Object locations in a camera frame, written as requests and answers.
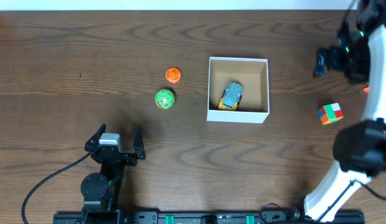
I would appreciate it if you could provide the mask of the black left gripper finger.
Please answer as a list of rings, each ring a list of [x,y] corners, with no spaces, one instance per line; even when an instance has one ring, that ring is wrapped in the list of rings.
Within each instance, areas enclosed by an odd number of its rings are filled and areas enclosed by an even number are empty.
[[[134,137],[134,142],[133,142],[133,149],[136,154],[144,154],[145,153],[145,148],[141,136],[141,126],[138,126],[136,135]]]
[[[99,144],[100,137],[105,133],[106,124],[102,124],[98,131],[86,142],[86,145],[96,145]]]

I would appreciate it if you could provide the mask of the multicolour puzzle cube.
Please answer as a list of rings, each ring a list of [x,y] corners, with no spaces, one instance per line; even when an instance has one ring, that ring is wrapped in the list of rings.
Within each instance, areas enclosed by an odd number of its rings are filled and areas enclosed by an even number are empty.
[[[318,116],[322,125],[336,123],[344,117],[339,103],[332,103],[320,107],[320,109],[318,109]]]

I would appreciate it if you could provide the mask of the green ball with red numbers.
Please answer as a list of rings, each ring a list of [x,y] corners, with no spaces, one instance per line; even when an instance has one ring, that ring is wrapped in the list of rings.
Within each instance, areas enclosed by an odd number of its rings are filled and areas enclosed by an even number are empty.
[[[163,110],[168,110],[174,106],[176,97],[171,90],[162,89],[155,94],[156,106]]]

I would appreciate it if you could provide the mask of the yellow grey toy car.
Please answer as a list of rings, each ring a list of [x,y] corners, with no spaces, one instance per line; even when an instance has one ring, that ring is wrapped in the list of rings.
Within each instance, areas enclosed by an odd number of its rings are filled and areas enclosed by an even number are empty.
[[[243,87],[237,82],[230,82],[218,103],[218,110],[236,111],[242,99]]]

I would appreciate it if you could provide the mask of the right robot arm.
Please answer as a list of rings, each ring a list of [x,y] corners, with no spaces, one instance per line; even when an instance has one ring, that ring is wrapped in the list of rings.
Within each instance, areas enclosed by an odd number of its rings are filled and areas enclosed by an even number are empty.
[[[318,50],[313,76],[335,70],[350,83],[367,83],[362,119],[337,134],[331,168],[289,216],[290,223],[364,223],[362,215],[339,209],[386,171],[386,0],[358,1],[356,24],[353,34],[344,19],[337,32],[340,44]]]

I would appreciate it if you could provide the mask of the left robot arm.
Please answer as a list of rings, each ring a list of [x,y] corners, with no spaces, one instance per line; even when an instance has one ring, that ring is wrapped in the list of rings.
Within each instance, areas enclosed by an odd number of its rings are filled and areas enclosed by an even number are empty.
[[[81,183],[84,197],[83,207],[90,211],[110,211],[116,207],[124,169],[136,166],[139,160],[146,158],[141,128],[137,129],[133,141],[134,153],[122,152],[119,134],[106,133],[106,125],[86,142],[85,150],[90,157],[101,165],[99,172],[86,176]]]

